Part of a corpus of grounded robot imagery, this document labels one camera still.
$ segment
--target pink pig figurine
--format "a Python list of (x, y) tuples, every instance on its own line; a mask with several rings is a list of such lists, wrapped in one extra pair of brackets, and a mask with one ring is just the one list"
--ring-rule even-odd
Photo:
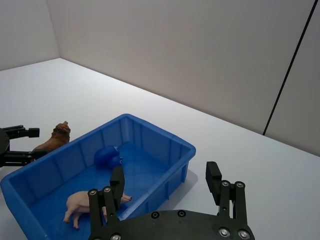
[[(127, 196), (123, 193), (120, 204), (125, 204), (132, 200), (131, 196)], [(87, 191), (78, 191), (70, 195), (66, 201), (66, 207), (68, 208), (64, 215), (64, 222), (69, 223), (69, 218), (73, 214), (73, 227), (79, 229), (78, 220), (83, 213), (89, 213), (89, 196)], [(107, 222), (107, 209), (104, 206), (102, 208), (103, 216)]]

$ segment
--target brown toy lion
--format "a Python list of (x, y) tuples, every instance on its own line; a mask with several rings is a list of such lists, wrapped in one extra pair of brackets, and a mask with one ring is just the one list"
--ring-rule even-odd
[(71, 130), (67, 121), (59, 123), (55, 129), (53, 129), (50, 139), (33, 149), (33, 152), (46, 151), (47, 153), (50, 153), (53, 150), (60, 148), (61, 146), (69, 143), (70, 132)]

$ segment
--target black robotic claw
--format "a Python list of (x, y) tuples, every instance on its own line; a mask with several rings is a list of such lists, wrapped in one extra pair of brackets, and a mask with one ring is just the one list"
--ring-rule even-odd
[(46, 151), (10, 151), (10, 140), (39, 137), (39, 128), (24, 128), (23, 125), (0, 128), (0, 167), (24, 166), (46, 155)]
[[(88, 192), (89, 240), (255, 240), (247, 225), (245, 184), (222, 181), (218, 165), (213, 161), (206, 163), (205, 178), (215, 204), (219, 206), (218, 215), (169, 210), (119, 221), (116, 210), (119, 209), (117, 203), (123, 193), (125, 179), (122, 167), (115, 168), (110, 186)], [(233, 203), (233, 218), (230, 218), (229, 201)], [(107, 226), (102, 222), (103, 206), (107, 206)]]

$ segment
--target blue plastic bin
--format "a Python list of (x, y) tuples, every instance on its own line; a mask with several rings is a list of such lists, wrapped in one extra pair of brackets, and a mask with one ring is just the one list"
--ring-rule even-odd
[(63, 222), (68, 196), (109, 185), (111, 171), (94, 165), (104, 146), (117, 146), (123, 157), (124, 192), (120, 220), (155, 211), (185, 181), (193, 145), (147, 121), (121, 115), (1, 181), (5, 202), (29, 240), (87, 240), (90, 217), (79, 230)]

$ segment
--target white tabletop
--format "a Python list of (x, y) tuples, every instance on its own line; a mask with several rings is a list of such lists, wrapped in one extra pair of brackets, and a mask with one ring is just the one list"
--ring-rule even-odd
[[(216, 214), (205, 180), (206, 162), (215, 161), (223, 179), (246, 184), (255, 239), (319, 239), (317, 156), (63, 59), (0, 71), (0, 103), (0, 127), (40, 128), (39, 138), (11, 141), (11, 149), (20, 151), (46, 141), (63, 121), (69, 122), (73, 140), (123, 113), (133, 114), (196, 147), (186, 182), (162, 210)], [(3, 167), (0, 179), (14, 169)], [(26, 239), (2, 194), (0, 239)]]

